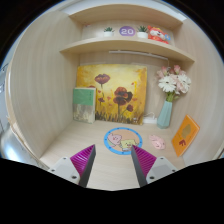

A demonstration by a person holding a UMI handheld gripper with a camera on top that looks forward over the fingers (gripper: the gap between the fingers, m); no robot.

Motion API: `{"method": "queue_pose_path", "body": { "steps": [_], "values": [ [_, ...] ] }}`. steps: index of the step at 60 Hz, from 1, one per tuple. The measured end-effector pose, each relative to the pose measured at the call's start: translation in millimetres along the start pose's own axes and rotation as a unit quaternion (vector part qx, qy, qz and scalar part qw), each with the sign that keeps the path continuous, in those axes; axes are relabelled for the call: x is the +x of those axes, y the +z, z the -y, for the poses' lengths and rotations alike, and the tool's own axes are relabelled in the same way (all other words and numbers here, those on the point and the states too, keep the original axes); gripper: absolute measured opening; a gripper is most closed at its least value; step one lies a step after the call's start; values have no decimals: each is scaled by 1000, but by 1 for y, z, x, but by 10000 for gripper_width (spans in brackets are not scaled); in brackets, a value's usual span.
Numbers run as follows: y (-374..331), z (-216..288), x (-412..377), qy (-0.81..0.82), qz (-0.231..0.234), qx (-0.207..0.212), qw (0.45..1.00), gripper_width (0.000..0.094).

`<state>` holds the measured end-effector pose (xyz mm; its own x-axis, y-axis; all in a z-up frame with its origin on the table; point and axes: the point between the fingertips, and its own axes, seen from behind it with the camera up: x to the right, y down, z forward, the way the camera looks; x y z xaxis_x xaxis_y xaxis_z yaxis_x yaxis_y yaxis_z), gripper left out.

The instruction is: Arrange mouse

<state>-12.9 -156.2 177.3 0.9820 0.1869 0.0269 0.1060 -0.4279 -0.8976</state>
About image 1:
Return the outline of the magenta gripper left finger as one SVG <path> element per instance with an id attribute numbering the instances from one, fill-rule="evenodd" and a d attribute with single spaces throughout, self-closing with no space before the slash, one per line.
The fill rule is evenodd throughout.
<path id="1" fill-rule="evenodd" d="M 71 157 L 62 157 L 48 171 L 81 187 L 86 187 L 96 149 L 91 145 Z"/>

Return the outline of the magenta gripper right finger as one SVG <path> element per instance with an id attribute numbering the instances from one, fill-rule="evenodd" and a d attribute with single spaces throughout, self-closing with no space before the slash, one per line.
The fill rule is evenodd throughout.
<path id="1" fill-rule="evenodd" d="M 131 156 L 141 187 L 177 171 L 177 168 L 165 157 L 155 157 L 135 145 L 132 146 Z"/>

